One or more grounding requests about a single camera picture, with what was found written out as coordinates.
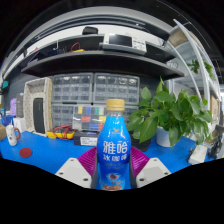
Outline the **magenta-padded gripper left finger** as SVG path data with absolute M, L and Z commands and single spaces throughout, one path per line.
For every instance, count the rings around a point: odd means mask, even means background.
M 55 175 L 78 186 L 95 189 L 98 178 L 97 148 L 89 149 L 78 158 L 69 158 Z

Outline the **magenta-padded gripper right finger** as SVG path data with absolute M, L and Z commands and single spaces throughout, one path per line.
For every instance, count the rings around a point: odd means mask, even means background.
M 129 177 L 131 188 L 140 188 L 170 175 L 171 172 L 156 157 L 149 158 L 135 147 L 131 147 Z

